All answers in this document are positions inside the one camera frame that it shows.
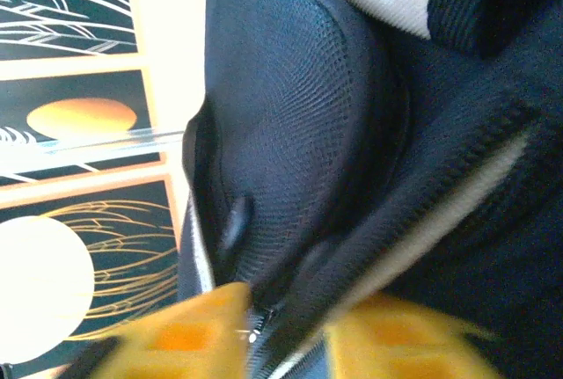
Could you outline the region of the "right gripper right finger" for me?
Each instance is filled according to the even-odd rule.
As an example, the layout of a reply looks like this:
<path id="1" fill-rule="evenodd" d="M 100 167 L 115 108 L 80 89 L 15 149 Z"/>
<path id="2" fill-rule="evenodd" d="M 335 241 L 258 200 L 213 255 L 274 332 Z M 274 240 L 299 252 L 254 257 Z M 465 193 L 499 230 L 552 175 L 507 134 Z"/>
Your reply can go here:
<path id="1" fill-rule="evenodd" d="M 325 325 L 331 378 L 499 378 L 466 340 L 494 335 L 459 318 L 373 295 Z"/>

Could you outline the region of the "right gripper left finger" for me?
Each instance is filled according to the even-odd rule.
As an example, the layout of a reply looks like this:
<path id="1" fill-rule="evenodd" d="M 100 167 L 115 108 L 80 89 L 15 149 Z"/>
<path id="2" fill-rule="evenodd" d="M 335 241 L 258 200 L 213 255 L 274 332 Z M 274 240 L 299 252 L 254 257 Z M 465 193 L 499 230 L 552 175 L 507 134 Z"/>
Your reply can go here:
<path id="1" fill-rule="evenodd" d="M 1 376 L 59 344 L 81 322 L 90 293 L 48 289 L 1 304 Z M 250 289 L 215 288 L 103 332 L 57 378 L 244 378 Z"/>

